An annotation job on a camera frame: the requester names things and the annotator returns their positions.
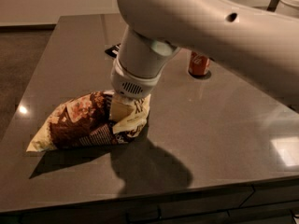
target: brown floor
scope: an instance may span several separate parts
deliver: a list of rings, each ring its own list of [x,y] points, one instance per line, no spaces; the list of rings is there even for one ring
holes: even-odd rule
[[[0,28],[0,141],[51,33],[51,29]]]

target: gray tabletop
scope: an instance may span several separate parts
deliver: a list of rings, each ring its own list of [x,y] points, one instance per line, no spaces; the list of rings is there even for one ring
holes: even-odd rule
[[[61,17],[0,144],[0,212],[296,178],[299,117],[213,63],[187,72],[183,49],[152,93],[149,128],[123,147],[25,150],[61,102],[110,89],[120,15]]]

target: robotic arm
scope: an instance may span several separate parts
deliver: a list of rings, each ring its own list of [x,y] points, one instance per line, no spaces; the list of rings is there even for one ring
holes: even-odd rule
[[[111,81],[151,93],[179,48],[199,51],[299,110],[299,20],[228,0],[118,0],[128,27]]]

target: crumpled bag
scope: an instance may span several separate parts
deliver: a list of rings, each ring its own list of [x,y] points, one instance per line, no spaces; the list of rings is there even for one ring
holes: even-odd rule
[[[150,95],[134,100],[97,91],[60,104],[31,140],[27,151],[128,144],[147,124]]]

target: red can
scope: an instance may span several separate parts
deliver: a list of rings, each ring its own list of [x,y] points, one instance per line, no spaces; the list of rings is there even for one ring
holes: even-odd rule
[[[188,72],[193,77],[207,77],[210,75],[208,70],[210,60],[207,56],[192,51],[189,61]]]

